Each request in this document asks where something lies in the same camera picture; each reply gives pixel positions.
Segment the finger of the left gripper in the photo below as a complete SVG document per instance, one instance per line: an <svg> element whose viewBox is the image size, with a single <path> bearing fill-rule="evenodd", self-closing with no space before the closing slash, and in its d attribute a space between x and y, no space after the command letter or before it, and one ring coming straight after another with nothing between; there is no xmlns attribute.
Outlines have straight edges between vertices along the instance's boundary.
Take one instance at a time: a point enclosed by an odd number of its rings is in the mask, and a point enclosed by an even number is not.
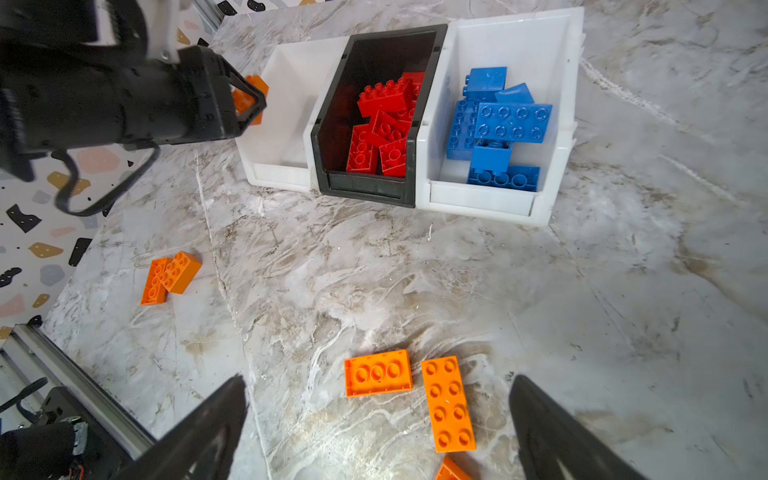
<svg viewBox="0 0 768 480"><path fill-rule="evenodd" d="M239 137L267 106L266 96L252 86L227 60L218 57L221 74L218 77L218 114L220 137ZM240 89L252 96L255 104L242 115L237 115L232 91Z"/></svg>

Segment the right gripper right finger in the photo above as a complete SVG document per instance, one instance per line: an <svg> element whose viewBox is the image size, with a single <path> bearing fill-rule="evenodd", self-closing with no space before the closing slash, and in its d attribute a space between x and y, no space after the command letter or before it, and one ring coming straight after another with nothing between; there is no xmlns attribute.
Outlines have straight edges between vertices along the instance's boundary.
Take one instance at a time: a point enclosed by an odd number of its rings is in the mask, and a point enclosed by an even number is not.
<svg viewBox="0 0 768 480"><path fill-rule="evenodd" d="M509 407L527 479L643 477L527 376L515 377Z"/></svg>

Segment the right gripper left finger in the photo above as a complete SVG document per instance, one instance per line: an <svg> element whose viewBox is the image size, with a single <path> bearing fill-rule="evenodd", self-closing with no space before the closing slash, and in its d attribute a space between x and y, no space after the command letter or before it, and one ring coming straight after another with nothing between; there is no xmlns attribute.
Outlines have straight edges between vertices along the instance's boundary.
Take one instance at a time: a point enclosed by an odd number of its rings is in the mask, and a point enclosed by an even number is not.
<svg viewBox="0 0 768 480"><path fill-rule="evenodd" d="M119 479L227 479L247 416L241 375L224 382Z"/></svg>

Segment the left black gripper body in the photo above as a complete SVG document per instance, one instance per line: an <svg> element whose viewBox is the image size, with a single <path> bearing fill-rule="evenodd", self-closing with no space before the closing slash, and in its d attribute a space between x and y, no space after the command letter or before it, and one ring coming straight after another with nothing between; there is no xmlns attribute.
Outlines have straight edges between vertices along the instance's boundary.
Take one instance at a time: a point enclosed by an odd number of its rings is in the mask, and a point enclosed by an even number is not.
<svg viewBox="0 0 768 480"><path fill-rule="evenodd" d="M32 180L32 161L56 150L235 138L235 78L222 56L202 46L180 50L171 65L111 47L81 57L4 44L1 168Z"/></svg>

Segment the orange lego brick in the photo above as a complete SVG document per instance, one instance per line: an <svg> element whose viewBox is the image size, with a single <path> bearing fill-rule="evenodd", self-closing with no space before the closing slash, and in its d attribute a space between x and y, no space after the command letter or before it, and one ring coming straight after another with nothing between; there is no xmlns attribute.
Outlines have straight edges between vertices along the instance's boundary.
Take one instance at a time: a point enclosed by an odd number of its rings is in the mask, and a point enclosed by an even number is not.
<svg viewBox="0 0 768 480"><path fill-rule="evenodd" d="M160 274L164 288L173 294L183 294L195 278L202 264L192 254L180 251L166 264Z"/></svg>
<svg viewBox="0 0 768 480"><path fill-rule="evenodd" d="M260 90L264 96L268 95L269 92L269 86L267 83L258 75L249 75L246 77L246 80L255 88ZM255 104L255 100L252 96L248 95L244 91L234 88L232 91L232 98L234 101L234 106L236 110L237 115L242 115L244 112L246 112L251 106Z"/></svg>
<svg viewBox="0 0 768 480"><path fill-rule="evenodd" d="M396 350L344 361L347 398L400 393L413 389L406 350Z"/></svg>
<svg viewBox="0 0 768 480"><path fill-rule="evenodd" d="M449 456L444 456L435 480L472 480Z"/></svg>
<svg viewBox="0 0 768 480"><path fill-rule="evenodd" d="M474 451L476 441L457 357L425 360L421 367L436 451Z"/></svg>

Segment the red square lego brick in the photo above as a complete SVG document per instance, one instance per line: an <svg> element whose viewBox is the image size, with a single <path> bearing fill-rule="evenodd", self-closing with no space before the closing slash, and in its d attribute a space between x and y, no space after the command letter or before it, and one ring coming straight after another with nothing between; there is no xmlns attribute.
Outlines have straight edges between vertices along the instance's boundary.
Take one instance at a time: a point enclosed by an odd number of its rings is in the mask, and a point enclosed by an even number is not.
<svg viewBox="0 0 768 480"><path fill-rule="evenodd" d="M423 71L421 72L404 72L401 75L401 78L403 80L406 80L410 83L412 87L412 100L416 101L418 99L422 82L424 79L425 73Z"/></svg>

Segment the blue square lego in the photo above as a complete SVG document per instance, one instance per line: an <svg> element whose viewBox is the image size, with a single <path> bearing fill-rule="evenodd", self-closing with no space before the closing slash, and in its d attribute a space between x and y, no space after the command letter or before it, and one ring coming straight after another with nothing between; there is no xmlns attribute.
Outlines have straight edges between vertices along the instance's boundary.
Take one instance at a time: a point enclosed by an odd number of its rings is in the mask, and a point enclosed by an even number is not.
<svg viewBox="0 0 768 480"><path fill-rule="evenodd" d="M495 93L495 101L499 103L534 104L535 100L526 83L506 88Z"/></svg>
<svg viewBox="0 0 768 480"><path fill-rule="evenodd" d="M495 95L505 89L506 67L473 68L465 77L462 95L467 99L494 102Z"/></svg>

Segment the blue lego brick narrow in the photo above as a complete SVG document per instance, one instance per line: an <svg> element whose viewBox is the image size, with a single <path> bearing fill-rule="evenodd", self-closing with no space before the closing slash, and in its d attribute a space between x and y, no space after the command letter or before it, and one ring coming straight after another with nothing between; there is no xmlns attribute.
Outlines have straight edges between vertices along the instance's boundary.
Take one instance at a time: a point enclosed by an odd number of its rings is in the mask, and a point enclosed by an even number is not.
<svg viewBox="0 0 768 480"><path fill-rule="evenodd" d="M491 172L493 175L506 173L513 146L513 143L506 141L480 141L473 148L470 172L473 174Z"/></svg>

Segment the orange lego plate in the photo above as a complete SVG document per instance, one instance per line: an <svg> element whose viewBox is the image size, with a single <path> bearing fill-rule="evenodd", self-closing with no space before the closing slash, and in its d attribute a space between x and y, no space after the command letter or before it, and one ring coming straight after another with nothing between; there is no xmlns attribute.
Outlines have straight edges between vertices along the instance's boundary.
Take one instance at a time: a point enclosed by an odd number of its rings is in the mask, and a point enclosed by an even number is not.
<svg viewBox="0 0 768 480"><path fill-rule="evenodd" d="M151 262L140 302L142 306L159 305L166 301L167 290L161 281L161 275L170 262L170 258L160 258Z"/></svg>

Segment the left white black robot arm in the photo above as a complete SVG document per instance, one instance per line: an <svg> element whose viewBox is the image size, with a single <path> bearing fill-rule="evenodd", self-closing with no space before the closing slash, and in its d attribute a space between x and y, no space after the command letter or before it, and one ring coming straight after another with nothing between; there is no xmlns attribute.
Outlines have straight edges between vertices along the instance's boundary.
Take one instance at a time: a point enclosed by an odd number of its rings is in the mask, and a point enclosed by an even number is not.
<svg viewBox="0 0 768 480"><path fill-rule="evenodd" d="M262 90L204 46L179 47L185 1L5 1L1 167L29 182L54 151L232 139Z"/></svg>

